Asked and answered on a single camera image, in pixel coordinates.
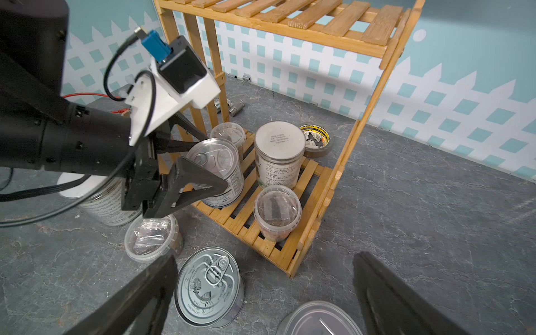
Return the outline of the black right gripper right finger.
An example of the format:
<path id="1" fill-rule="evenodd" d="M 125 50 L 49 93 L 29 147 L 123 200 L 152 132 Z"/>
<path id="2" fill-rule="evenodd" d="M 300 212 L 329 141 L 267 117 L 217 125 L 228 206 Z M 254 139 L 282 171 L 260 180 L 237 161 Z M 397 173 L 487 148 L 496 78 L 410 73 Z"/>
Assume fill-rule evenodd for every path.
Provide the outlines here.
<path id="1" fill-rule="evenodd" d="M 367 334 L 467 334 L 370 252 L 353 258 L 353 284 Z"/>

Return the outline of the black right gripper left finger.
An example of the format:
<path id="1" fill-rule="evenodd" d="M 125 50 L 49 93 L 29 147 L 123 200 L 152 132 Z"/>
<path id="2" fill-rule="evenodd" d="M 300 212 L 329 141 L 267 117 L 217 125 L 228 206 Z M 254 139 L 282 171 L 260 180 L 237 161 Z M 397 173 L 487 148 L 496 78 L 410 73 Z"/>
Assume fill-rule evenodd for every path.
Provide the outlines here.
<path id="1" fill-rule="evenodd" d="M 177 281 L 174 255 L 163 255 L 66 333 L 161 334 Z"/>

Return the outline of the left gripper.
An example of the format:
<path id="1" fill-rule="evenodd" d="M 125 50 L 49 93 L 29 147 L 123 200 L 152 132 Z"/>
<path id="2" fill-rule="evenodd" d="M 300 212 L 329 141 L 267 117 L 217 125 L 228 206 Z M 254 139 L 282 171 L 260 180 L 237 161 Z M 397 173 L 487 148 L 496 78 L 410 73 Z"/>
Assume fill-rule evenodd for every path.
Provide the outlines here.
<path id="1" fill-rule="evenodd" d="M 176 128 L 179 140 L 172 134 Z M 161 124 L 154 135 L 142 138 L 125 169 L 121 210 L 140 210 L 146 219 L 162 219 L 194 202 L 224 193 L 226 180 L 184 157 L 176 160 L 168 174 L 159 172 L 159 154 L 188 152 L 207 139 L 181 112 Z"/>

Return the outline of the short silver can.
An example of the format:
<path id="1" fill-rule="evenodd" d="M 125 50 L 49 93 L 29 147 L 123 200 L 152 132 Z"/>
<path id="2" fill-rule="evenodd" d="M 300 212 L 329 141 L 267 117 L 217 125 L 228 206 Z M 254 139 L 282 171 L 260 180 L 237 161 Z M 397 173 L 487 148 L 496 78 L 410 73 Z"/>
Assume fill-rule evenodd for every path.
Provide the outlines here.
<path id="1" fill-rule="evenodd" d="M 224 193 L 205 198 L 202 202 L 213 208 L 231 205 L 244 189 L 244 176 L 236 146 L 225 138 L 211 138 L 196 144 L 186 155 L 187 159 L 226 180 Z"/>

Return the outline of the tall silver green can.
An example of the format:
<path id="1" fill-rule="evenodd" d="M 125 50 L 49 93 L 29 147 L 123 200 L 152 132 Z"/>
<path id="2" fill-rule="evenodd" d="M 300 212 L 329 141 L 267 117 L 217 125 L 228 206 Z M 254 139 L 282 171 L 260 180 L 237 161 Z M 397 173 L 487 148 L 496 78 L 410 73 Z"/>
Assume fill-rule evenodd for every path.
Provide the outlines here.
<path id="1" fill-rule="evenodd" d="M 362 334 L 357 323 L 340 307 L 327 301 L 309 301 L 279 324 L 281 334 Z"/>

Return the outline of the large white lid can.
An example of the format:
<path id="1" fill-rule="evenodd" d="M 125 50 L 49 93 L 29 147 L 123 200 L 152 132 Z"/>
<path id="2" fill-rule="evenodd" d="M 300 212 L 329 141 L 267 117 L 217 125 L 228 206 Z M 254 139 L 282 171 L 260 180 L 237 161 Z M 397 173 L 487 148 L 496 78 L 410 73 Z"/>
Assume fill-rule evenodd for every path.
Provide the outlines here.
<path id="1" fill-rule="evenodd" d="M 59 194 L 67 199 L 78 199 L 88 194 L 104 179 L 104 176 L 91 176 L 81 185 L 60 191 Z M 124 211 L 121 208 L 123 183 L 123 178 L 114 178 L 104 188 L 93 194 L 92 197 L 79 204 L 79 207 L 107 226 L 122 226 L 131 223 L 141 216 L 142 208 L 139 207 L 133 211 Z"/>

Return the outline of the clear plastic seed jar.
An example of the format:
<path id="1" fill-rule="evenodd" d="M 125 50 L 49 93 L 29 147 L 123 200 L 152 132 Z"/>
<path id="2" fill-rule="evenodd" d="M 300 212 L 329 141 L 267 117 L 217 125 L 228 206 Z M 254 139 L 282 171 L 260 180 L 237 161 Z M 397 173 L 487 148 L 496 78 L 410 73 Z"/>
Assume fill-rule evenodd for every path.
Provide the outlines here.
<path id="1" fill-rule="evenodd" d="M 124 237 L 129 258 L 136 262 L 153 262 L 162 255 L 178 256 L 184 248 L 184 239 L 174 215 L 162 219 L 139 217 L 131 223 Z"/>

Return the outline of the green label pull-tab can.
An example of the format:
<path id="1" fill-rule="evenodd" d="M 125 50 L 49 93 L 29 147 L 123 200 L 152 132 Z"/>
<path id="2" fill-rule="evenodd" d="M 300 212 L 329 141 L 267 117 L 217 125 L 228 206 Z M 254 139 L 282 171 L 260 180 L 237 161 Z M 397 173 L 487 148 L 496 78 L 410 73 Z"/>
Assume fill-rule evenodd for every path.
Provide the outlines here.
<path id="1" fill-rule="evenodd" d="M 221 328 L 234 321 L 244 305 L 244 282 L 233 255 L 220 247 L 195 252 L 179 271 L 174 304 L 194 327 Z"/>

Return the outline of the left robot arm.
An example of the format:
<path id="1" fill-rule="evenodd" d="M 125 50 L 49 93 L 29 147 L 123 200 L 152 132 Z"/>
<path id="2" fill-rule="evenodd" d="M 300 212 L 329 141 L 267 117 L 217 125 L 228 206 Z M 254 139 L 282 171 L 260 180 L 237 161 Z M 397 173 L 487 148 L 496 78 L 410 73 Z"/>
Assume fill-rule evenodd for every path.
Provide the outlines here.
<path id="1" fill-rule="evenodd" d="M 201 109 L 220 94 L 188 40 L 161 40 L 137 28 L 117 49 L 120 56 L 141 43 L 151 54 L 150 67 L 122 99 L 131 107 L 122 117 L 61 96 L 68 19 L 65 1 L 1 3 L 1 165 L 79 175 L 1 200 L 65 191 L 100 176 L 90 194 L 120 181 L 124 211 L 140 209 L 146 219 L 160 219 L 223 193 L 227 182 L 193 159 L 179 157 L 168 174 L 159 172 L 159 154 L 183 153 L 207 139 L 182 110 Z"/>

